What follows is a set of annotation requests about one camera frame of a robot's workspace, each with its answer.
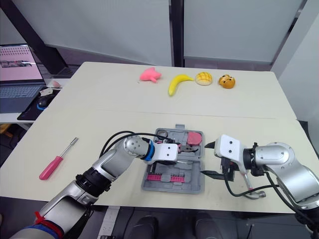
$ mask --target computer mouse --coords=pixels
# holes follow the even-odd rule
[[[49,104],[51,103],[51,101],[53,100],[54,97],[55,97],[54,94],[40,97],[40,99],[38,100],[38,104],[36,105],[36,107],[37,107],[39,110],[43,110],[43,109],[47,108],[47,107],[49,106]]]

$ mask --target pink toy fish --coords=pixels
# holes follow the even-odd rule
[[[148,68],[140,76],[141,81],[153,81],[157,82],[157,79],[161,77],[161,73],[155,71],[155,67]]]

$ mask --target pink screwdriver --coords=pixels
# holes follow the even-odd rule
[[[60,162],[63,160],[62,156],[66,153],[66,151],[78,141],[79,138],[75,137],[74,140],[67,146],[67,148],[61,153],[60,156],[56,156],[53,161],[49,163],[49,165],[44,169],[44,171],[40,174],[39,179],[47,180],[51,174],[55,171],[55,169],[59,166]]]

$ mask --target red strap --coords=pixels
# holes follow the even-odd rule
[[[50,228],[55,233],[57,233],[59,238],[63,237],[64,231],[61,228],[59,228],[58,226],[56,226],[54,223],[52,223],[50,221],[42,221],[41,224],[45,225],[47,228]]]
[[[39,212],[35,212],[35,216],[36,216],[36,220],[35,220],[35,224],[39,224],[39,223],[41,223],[42,221],[44,221],[44,217],[42,217],[41,215],[40,215],[40,213]]]

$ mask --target gray tool case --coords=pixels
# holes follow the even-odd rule
[[[188,132],[197,132],[201,134],[202,141],[198,146],[192,146],[198,149],[196,152],[181,152],[177,156],[175,165],[163,165],[154,163],[148,165],[142,181],[142,189],[147,191],[161,191],[174,193],[191,193],[199,194],[204,190],[204,175],[200,173],[203,168],[201,157],[204,154],[204,135],[201,131],[185,130],[185,125],[176,124],[174,129],[158,128],[156,134],[164,136],[162,133],[167,132],[167,136],[174,139],[175,142],[186,145]],[[160,181],[148,180],[148,175],[156,175]],[[170,182],[172,176],[182,176],[184,182]]]

